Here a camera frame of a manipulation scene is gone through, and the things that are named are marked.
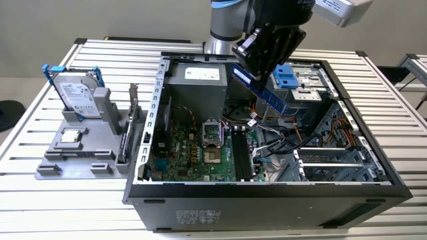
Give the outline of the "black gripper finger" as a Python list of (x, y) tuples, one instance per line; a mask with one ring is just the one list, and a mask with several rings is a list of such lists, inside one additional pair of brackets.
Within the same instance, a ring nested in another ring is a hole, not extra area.
[(242, 68), (254, 79), (251, 86), (264, 87), (276, 65), (283, 64), (290, 58), (292, 35), (292, 33), (252, 33), (236, 42), (232, 52)]

